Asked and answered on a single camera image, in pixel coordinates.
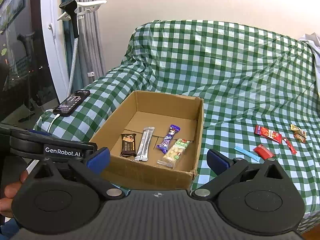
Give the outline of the person's left hand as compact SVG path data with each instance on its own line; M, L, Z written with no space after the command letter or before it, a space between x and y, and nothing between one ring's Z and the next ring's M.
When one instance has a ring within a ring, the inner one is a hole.
M16 181L14 183L11 183L7 185L4 189L4 198L1 199L0 202L0 210L1 210L1 215L4 217L12 218L12 201L16 194L18 193L19 189L21 188L22 184L26 180L28 176L28 171L25 170L21 173L19 181Z

